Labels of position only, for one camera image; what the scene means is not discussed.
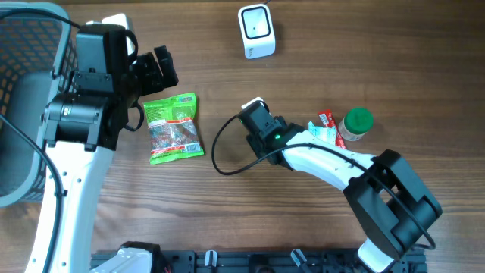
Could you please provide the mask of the red snack stick wrapper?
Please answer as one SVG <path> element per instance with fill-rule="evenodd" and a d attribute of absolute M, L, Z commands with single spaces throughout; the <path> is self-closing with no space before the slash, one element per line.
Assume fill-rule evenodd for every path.
<path fill-rule="evenodd" d="M 338 127 L 333 117 L 333 112 L 330 109 L 320 111 L 318 117 L 321 119 L 324 128 L 327 129 L 327 142 L 342 149 L 346 149 L 346 145 L 338 131 Z"/>

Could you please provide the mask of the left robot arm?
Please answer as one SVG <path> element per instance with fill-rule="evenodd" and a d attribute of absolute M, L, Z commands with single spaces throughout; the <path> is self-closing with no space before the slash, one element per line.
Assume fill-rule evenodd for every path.
<path fill-rule="evenodd" d="M 98 198 L 128 113 L 141 96 L 176 86 L 163 45 L 129 51 L 135 34 L 117 24 L 87 24 L 76 35 L 77 67 L 43 117 L 48 170 L 29 272 L 87 272 Z"/>

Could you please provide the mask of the green lid stock jar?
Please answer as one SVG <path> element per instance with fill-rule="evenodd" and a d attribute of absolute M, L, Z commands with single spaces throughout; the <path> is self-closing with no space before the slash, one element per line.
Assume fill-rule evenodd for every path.
<path fill-rule="evenodd" d="M 338 126 L 344 140 L 360 140 L 374 126 L 374 116 L 367 108 L 352 108 Z"/>

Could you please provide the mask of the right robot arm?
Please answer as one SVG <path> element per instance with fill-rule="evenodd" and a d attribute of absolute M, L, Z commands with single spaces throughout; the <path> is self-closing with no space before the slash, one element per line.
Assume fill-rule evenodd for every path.
<path fill-rule="evenodd" d="M 304 127 L 274 117 L 256 98 L 237 115 L 258 158 L 311 174 L 342 191 L 367 239 L 358 260 L 373 272 L 400 260 L 443 210 L 397 152 L 361 154 L 325 143 Z"/>

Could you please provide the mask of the mint green wipes pack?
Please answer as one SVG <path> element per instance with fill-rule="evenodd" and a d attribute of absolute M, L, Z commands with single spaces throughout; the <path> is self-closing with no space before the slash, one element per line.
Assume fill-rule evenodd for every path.
<path fill-rule="evenodd" d="M 315 126 L 311 121 L 308 122 L 308 130 L 319 140 L 336 145 L 337 130 L 335 127 Z"/>

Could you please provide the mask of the green gummy candy bag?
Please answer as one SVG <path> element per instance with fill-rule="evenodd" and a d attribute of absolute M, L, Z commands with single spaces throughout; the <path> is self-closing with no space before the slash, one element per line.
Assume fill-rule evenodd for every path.
<path fill-rule="evenodd" d="M 143 106 L 151 141 L 151 165 L 205 154 L 195 125 L 195 93 L 144 102 Z"/>

